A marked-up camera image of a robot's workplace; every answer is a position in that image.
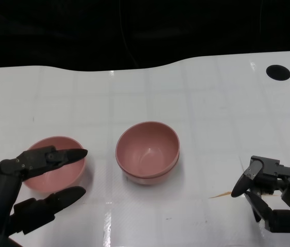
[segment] white tabletop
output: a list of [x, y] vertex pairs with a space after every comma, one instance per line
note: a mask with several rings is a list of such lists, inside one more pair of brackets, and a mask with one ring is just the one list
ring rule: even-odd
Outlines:
[[[55, 135], [90, 152], [83, 198], [12, 238], [41, 247], [290, 246], [290, 234], [255, 222], [244, 197], [209, 199], [232, 190], [252, 155], [290, 166], [290, 79], [270, 79], [272, 64], [290, 70], [290, 52], [107, 72], [0, 68], [0, 161]], [[114, 158], [119, 136], [146, 120], [170, 125], [181, 142], [180, 165], [150, 187], [127, 181]], [[30, 197], [44, 196], [23, 185], [17, 202]]]

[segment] bowl rim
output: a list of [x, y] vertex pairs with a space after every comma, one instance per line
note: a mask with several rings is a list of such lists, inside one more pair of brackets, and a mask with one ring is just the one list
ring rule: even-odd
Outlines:
[[[84, 147], [81, 145], [81, 143], [79, 143], [77, 140], [73, 139], [73, 138], [70, 138], [70, 137], [67, 137], [67, 136], [62, 136], [62, 135], [56, 135], [56, 136], [50, 136], [50, 137], [47, 137], [47, 138], [44, 138], [44, 139], [41, 139], [39, 140], [38, 142], [34, 143], [33, 145], [30, 146], [30, 148], [28, 148], [27, 150], [30, 150], [32, 149], [35, 145], [37, 145], [38, 143], [41, 143], [42, 141], [44, 140], [47, 140], [47, 139], [52, 139], [52, 138], [66, 138], [66, 139], [69, 139], [69, 140], [72, 140], [74, 142], [76, 142], [82, 149], [84, 149]], [[35, 188], [32, 188], [31, 186], [29, 186], [27, 184], [27, 181], [24, 181], [23, 183], [29, 188], [29, 189], [32, 189], [32, 190], [35, 190], [37, 192], [40, 192], [40, 193], [54, 193], [54, 192], [58, 192], [58, 191], [61, 191], [63, 189], [66, 189], [68, 187], [70, 187], [71, 185], [73, 185], [80, 177], [81, 175], [84, 173], [84, 170], [85, 170], [85, 167], [86, 167], [86, 157], [83, 158], [84, 162], [83, 162], [83, 166], [82, 166], [82, 169], [81, 171], [79, 172], [79, 174], [76, 176], [75, 179], [73, 179], [72, 182], [68, 183], [68, 185], [64, 186], [63, 188], [59, 189], [59, 190], [38, 190], [38, 189], [35, 189]]]
[[[177, 151], [177, 153], [176, 153], [176, 156], [175, 156], [174, 160], [173, 160], [173, 161], [172, 161], [172, 162], [171, 162], [171, 163], [170, 163], [166, 168], [164, 168], [162, 171], [157, 172], [157, 173], [155, 173], [155, 174], [138, 176], [138, 175], [133, 174], [132, 172], [129, 172], [127, 169], [125, 169], [125, 168], [122, 166], [121, 162], [119, 161], [119, 159], [118, 159], [118, 157], [117, 157], [117, 148], [118, 148], [118, 145], [119, 145], [119, 143], [120, 143], [122, 137], [123, 137], [123, 136], [124, 136], [124, 135], [129, 131], [129, 130], [131, 130], [132, 128], [134, 128], [134, 127], [136, 127], [136, 126], [139, 126], [139, 125], [152, 124], [152, 123], [153, 123], [153, 124], [163, 125], [163, 126], [169, 128], [170, 130], [172, 130], [172, 132], [174, 133], [174, 135], [176, 136], [177, 141], [178, 141], [178, 151]], [[157, 121], [146, 121], [146, 122], [140, 122], [140, 123], [138, 123], [138, 124], [136, 124], [136, 125], [133, 125], [133, 126], [131, 126], [130, 128], [128, 128], [126, 131], [124, 131], [124, 133], [120, 136], [120, 138], [119, 138], [118, 141], [117, 141], [116, 148], [115, 148], [115, 158], [116, 158], [116, 161], [117, 161], [119, 167], [120, 167], [120, 168], [121, 168], [125, 173], [127, 173], [127, 174], [129, 174], [129, 175], [131, 175], [131, 176], [133, 176], [133, 177], [140, 178], [140, 179], [151, 179], [151, 178], [160, 177], [161, 175], [164, 175], [165, 173], [167, 173], [168, 171], [170, 171], [170, 170], [173, 168], [173, 166], [175, 165], [175, 163], [176, 163], [176, 161], [177, 161], [177, 159], [178, 159], [178, 157], [179, 157], [179, 152], [180, 152], [180, 141], [179, 141], [179, 137], [178, 137], [176, 131], [174, 131], [173, 128], [171, 128], [169, 125], [166, 125], [165, 123], [162, 123], [162, 122], [157, 122]]]

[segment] cable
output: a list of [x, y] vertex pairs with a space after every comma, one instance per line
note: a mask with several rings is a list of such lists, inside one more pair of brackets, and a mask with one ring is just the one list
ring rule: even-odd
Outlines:
[[129, 57], [131, 58], [131, 60], [133, 62], [134, 67], [135, 68], [139, 68], [139, 65], [138, 65], [137, 61], [135, 60], [134, 56], [132, 55], [131, 51], [129, 50], [129, 47], [128, 47], [127, 43], [126, 43], [126, 39], [125, 39], [125, 36], [124, 36], [123, 25], [122, 25], [121, 0], [118, 0], [118, 11], [119, 11], [119, 15], [120, 15], [120, 28], [121, 28], [121, 33], [122, 33], [124, 46], [126, 48], [126, 51], [129, 54]]

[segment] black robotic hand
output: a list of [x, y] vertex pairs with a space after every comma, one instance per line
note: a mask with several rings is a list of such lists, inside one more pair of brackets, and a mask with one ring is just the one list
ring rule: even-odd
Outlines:
[[241, 175], [232, 191], [232, 197], [245, 194], [256, 222], [265, 221], [265, 228], [272, 233], [290, 233], [290, 210], [272, 210], [261, 195], [282, 192], [282, 200], [290, 207], [290, 167], [279, 160], [252, 156], [250, 166]]
[[27, 234], [54, 220], [57, 212], [81, 198], [86, 190], [76, 186], [53, 193], [44, 200], [28, 199], [12, 207], [23, 181], [81, 160], [85, 149], [56, 150], [54, 146], [23, 152], [12, 160], [0, 162], [0, 246], [19, 246], [8, 237]]

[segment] black hole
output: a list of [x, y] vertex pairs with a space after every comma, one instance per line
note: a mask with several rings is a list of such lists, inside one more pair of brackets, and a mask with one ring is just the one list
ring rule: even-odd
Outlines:
[[281, 65], [271, 65], [266, 69], [267, 75], [277, 81], [285, 81], [290, 78], [290, 71]]

